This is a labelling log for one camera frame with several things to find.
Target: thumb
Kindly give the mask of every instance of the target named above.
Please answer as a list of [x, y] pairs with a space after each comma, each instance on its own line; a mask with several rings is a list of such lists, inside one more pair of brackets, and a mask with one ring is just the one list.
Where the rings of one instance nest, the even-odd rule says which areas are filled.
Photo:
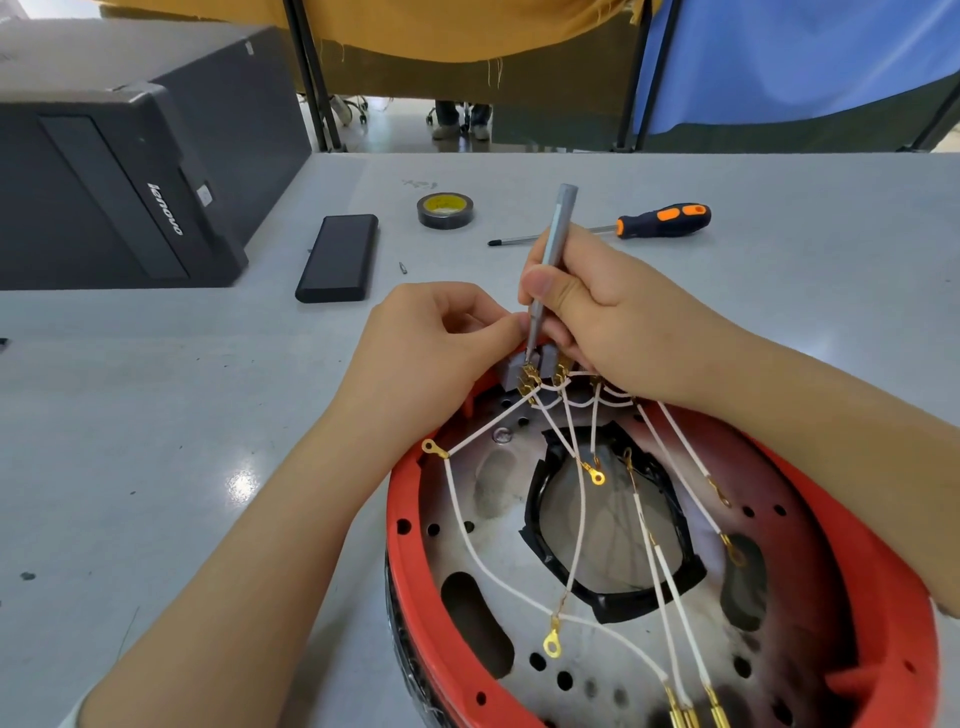
[[479, 374], [483, 374], [500, 359], [509, 356], [526, 339], [528, 330], [526, 313], [512, 313], [479, 331], [461, 334], [469, 342], [470, 366], [475, 366]]
[[599, 304], [584, 282], [552, 265], [535, 265], [520, 278], [520, 286], [557, 314], [577, 338], [597, 315]]

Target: lenovo logo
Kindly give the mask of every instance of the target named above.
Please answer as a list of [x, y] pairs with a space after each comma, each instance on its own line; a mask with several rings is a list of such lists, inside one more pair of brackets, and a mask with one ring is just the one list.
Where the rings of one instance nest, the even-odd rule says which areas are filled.
[[154, 193], [154, 197], [156, 197], [156, 203], [160, 205], [160, 209], [163, 210], [163, 214], [167, 216], [167, 220], [170, 221], [170, 226], [174, 229], [174, 232], [177, 235], [183, 236], [183, 231], [177, 224], [177, 220], [174, 219], [174, 213], [170, 211], [170, 207], [168, 207], [166, 202], [163, 200], [163, 195], [160, 194], [160, 188], [155, 184], [150, 184], [149, 182], [147, 182], [147, 186], [150, 187], [150, 191]]

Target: jeans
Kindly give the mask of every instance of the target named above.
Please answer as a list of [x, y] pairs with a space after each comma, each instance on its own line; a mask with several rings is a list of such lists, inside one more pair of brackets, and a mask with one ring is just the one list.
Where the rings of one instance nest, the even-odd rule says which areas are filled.
[[[493, 109], [489, 104], [474, 104], [470, 109], [470, 125], [482, 126], [490, 121]], [[452, 101], [437, 101], [437, 123], [449, 127], [460, 123], [460, 112]]]

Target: small screw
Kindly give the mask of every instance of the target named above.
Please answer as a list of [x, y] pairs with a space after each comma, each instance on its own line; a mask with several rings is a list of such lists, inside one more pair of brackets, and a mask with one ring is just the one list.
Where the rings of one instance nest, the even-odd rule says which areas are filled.
[[509, 427], [498, 427], [493, 431], [493, 441], [498, 445], [506, 445], [514, 439], [514, 432]]

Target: white wire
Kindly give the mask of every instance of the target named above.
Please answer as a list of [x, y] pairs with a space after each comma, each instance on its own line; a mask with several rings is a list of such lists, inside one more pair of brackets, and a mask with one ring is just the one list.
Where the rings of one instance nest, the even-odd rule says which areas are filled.
[[680, 438], [680, 441], [684, 444], [686, 451], [690, 454], [690, 457], [693, 458], [693, 462], [697, 464], [697, 468], [700, 469], [700, 473], [703, 474], [703, 477], [709, 477], [710, 471], [707, 470], [707, 466], [704, 465], [704, 461], [700, 459], [697, 455], [697, 451], [693, 449], [693, 446], [690, 445], [689, 441], [684, 435], [684, 431], [680, 429], [680, 426], [673, 419], [673, 415], [670, 414], [670, 410], [666, 408], [666, 405], [658, 401], [657, 404], [660, 405], [660, 409], [663, 410], [663, 414], [666, 415], [666, 421], [670, 423], [670, 426], [673, 427], [673, 431], [677, 433], [677, 437]]
[[597, 382], [593, 395], [593, 415], [590, 418], [590, 454], [597, 454], [597, 409], [600, 405], [600, 382]]
[[472, 443], [474, 440], [476, 440], [478, 437], [480, 437], [480, 435], [482, 435], [484, 432], [486, 432], [486, 431], [489, 430], [491, 427], [493, 427], [493, 426], [496, 425], [498, 422], [500, 422], [500, 420], [502, 420], [503, 418], [507, 417], [508, 415], [516, 412], [516, 411], [517, 411], [520, 407], [522, 407], [523, 404], [527, 401], [527, 398], [533, 397], [534, 399], [537, 400], [537, 402], [540, 402], [540, 400], [537, 399], [537, 392], [538, 392], [539, 390], [540, 390], [540, 388], [537, 387], [533, 392], [531, 392], [529, 395], [527, 395], [527, 397], [521, 397], [519, 400], [517, 400], [516, 402], [514, 402], [514, 404], [511, 405], [509, 408], [503, 410], [503, 412], [501, 412], [501, 413], [499, 414], [499, 416], [494, 417], [492, 420], [490, 420], [488, 423], [486, 423], [485, 425], [483, 425], [480, 429], [478, 429], [478, 430], [477, 430], [476, 432], [474, 432], [472, 435], [470, 435], [469, 437], [467, 437], [466, 440], [464, 440], [464, 441], [461, 442], [461, 443], [458, 443], [455, 447], [450, 448], [448, 454], [453, 455], [454, 453], [459, 452], [460, 450], [462, 450], [463, 448], [465, 448], [467, 445], [469, 445], [470, 443]]
[[663, 575], [666, 576], [666, 583], [667, 586], [670, 587], [673, 600], [677, 604], [677, 611], [680, 612], [680, 621], [684, 623], [686, 638], [690, 642], [690, 649], [693, 650], [693, 659], [697, 661], [697, 671], [700, 673], [700, 681], [704, 684], [705, 688], [712, 688], [710, 676], [707, 674], [707, 666], [704, 665], [704, 658], [700, 655], [697, 639], [693, 636], [693, 630], [690, 629], [690, 622], [686, 618], [686, 609], [684, 609], [684, 604], [680, 601], [680, 592], [677, 591], [677, 585], [673, 580], [673, 574], [670, 573], [670, 567], [666, 563], [666, 557], [663, 556], [663, 550], [660, 548], [660, 545], [654, 546], [654, 551], [660, 560], [660, 567], [663, 569]]
[[576, 578], [577, 567], [580, 565], [580, 552], [584, 545], [584, 531], [587, 529], [587, 486], [584, 484], [584, 469], [580, 465], [580, 448], [577, 445], [577, 432], [573, 426], [573, 415], [570, 414], [570, 402], [566, 398], [566, 387], [560, 391], [564, 398], [564, 409], [566, 410], [566, 423], [570, 427], [570, 444], [578, 457], [574, 460], [573, 467], [577, 469], [577, 480], [580, 482], [580, 525], [577, 526], [577, 545], [573, 548], [573, 562], [570, 564], [570, 575], [566, 580], [566, 591], [564, 597], [560, 600], [558, 614], [563, 608], [566, 596], [573, 589], [573, 581]]
[[684, 688], [684, 679], [680, 674], [680, 661], [677, 659], [677, 647], [673, 643], [673, 632], [670, 631], [670, 620], [666, 615], [666, 600], [663, 598], [663, 586], [660, 585], [660, 575], [657, 571], [657, 562], [654, 560], [654, 550], [650, 544], [650, 532], [647, 530], [647, 521], [643, 518], [643, 508], [640, 505], [640, 494], [634, 485], [634, 505], [636, 516], [640, 519], [640, 529], [643, 532], [643, 544], [647, 550], [647, 561], [650, 564], [650, 575], [654, 580], [654, 591], [657, 593], [657, 606], [660, 608], [660, 617], [663, 620], [663, 631], [666, 633], [666, 647], [670, 652], [670, 668], [673, 671], [673, 682], [677, 686], [677, 696], [684, 708], [693, 705], [690, 696]]
[[[490, 429], [490, 428], [488, 426], [484, 427], [484, 430], [487, 430], [487, 429]], [[480, 568], [480, 571], [485, 573], [489, 577], [489, 579], [498, 587], [500, 587], [506, 592], [509, 592], [510, 594], [520, 599], [521, 601], [526, 602], [528, 605], [544, 613], [545, 615], [549, 617], [552, 616], [553, 612], [551, 612], [549, 608], [543, 606], [542, 604], [537, 602], [535, 599], [532, 599], [531, 597], [527, 596], [523, 592], [517, 589], [514, 589], [512, 586], [507, 584], [507, 582], [503, 581], [502, 579], [494, 575], [493, 572], [487, 568], [487, 565], [480, 560], [480, 556], [477, 555], [476, 550], [473, 548], [473, 543], [470, 542], [470, 537], [467, 533], [467, 527], [464, 522], [464, 516], [460, 510], [460, 500], [457, 499], [457, 489], [453, 485], [453, 469], [450, 467], [450, 459], [448, 457], [444, 459], [444, 470], [446, 472], [446, 485], [450, 491], [450, 500], [453, 503], [453, 512], [456, 515], [457, 523], [460, 526], [460, 535], [464, 540], [464, 544], [467, 545], [467, 551], [472, 557], [474, 563]], [[623, 635], [611, 630], [610, 627], [607, 627], [603, 624], [598, 624], [596, 622], [588, 621], [587, 619], [575, 617], [573, 615], [560, 614], [558, 615], [558, 617], [562, 621], [568, 621], [574, 624], [582, 624], [585, 627], [589, 627], [590, 629], [595, 629], [597, 632], [605, 634], [608, 637], [614, 638], [618, 642], [622, 643], [625, 647], [627, 647], [627, 649], [633, 652], [638, 658], [640, 658], [640, 660], [642, 660], [647, 667], [653, 670], [654, 674], [657, 675], [657, 679], [660, 680], [662, 684], [665, 685], [669, 680], [667, 673], [664, 672], [663, 669], [659, 665], [657, 665], [657, 663], [655, 663], [646, 652], [644, 652], [642, 649], [640, 649], [635, 644], [630, 642], [630, 640], [628, 640]]]
[[670, 454], [670, 450], [668, 450], [666, 448], [666, 445], [663, 444], [663, 441], [660, 438], [660, 434], [657, 432], [657, 429], [654, 427], [654, 424], [650, 422], [650, 418], [647, 416], [647, 413], [644, 411], [643, 405], [638, 402], [636, 405], [636, 408], [640, 411], [640, 416], [643, 418], [643, 422], [645, 422], [647, 424], [647, 427], [650, 428], [650, 433], [654, 436], [654, 440], [657, 441], [657, 445], [660, 446], [660, 452], [663, 453], [663, 457], [666, 458], [667, 463], [673, 469], [673, 472], [677, 474], [677, 477], [680, 479], [680, 482], [683, 484], [684, 489], [687, 491], [687, 493], [693, 499], [693, 502], [696, 504], [697, 510], [699, 510], [700, 513], [703, 515], [703, 517], [707, 520], [707, 523], [709, 523], [709, 526], [710, 528], [713, 529], [714, 533], [716, 533], [717, 535], [720, 535], [721, 533], [720, 526], [717, 525], [717, 522], [713, 519], [713, 516], [711, 516], [710, 513], [707, 512], [707, 509], [704, 507], [704, 504], [697, 497], [697, 494], [693, 492], [693, 488], [690, 487], [690, 484], [686, 482], [686, 478], [684, 477], [683, 472], [680, 470], [680, 468], [677, 467], [677, 463], [673, 459], [673, 455]]

